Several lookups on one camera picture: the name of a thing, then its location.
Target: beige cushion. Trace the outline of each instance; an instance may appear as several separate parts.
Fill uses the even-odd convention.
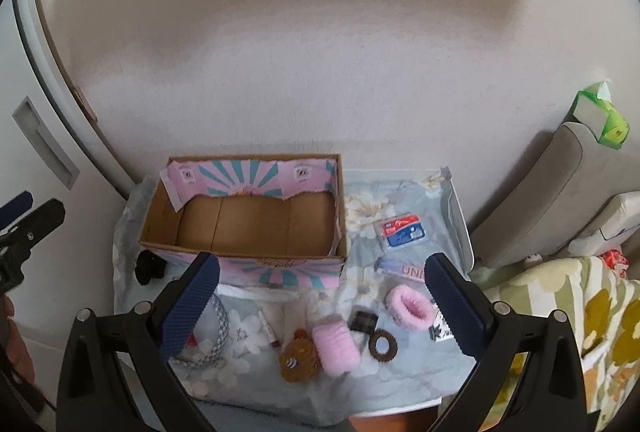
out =
[[[640,190],[640,161],[566,122],[514,191],[471,234],[474,253],[497,268],[527,255],[553,255],[616,194]]]

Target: white door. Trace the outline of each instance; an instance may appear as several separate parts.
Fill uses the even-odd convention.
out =
[[[66,209],[64,224],[34,248],[22,266],[24,282],[9,293],[34,358],[36,383],[54,399],[62,351],[78,310],[113,312],[113,229],[125,200],[47,101],[20,40],[12,0],[2,0],[0,205],[23,190],[33,195],[34,207],[55,197]]]

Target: white pillow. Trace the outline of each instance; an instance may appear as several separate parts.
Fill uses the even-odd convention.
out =
[[[567,251],[572,257],[600,255],[617,248],[640,227],[640,192],[614,196],[602,212],[572,240]]]

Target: door handle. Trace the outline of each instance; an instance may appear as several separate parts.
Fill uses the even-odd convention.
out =
[[[47,167],[71,190],[80,170],[47,129],[29,97],[15,110],[14,120]]]

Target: screw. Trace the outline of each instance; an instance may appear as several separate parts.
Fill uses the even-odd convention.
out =
[[[566,315],[566,313],[562,310],[556,309],[554,311],[554,318],[558,321],[558,322],[566,322],[568,317]]]
[[[149,313],[150,309],[151,309],[151,303],[145,300],[142,302],[138,302],[136,306],[133,308],[133,311],[135,311],[137,315],[144,315],[146,313]]]
[[[509,304],[507,304],[506,302],[503,302],[502,300],[498,300],[494,304],[494,309],[500,315],[508,315],[511,312],[511,306],[509,306]]]
[[[78,312],[78,314],[76,315],[76,318],[81,322],[85,322],[90,316],[91,316],[91,310],[84,308]]]

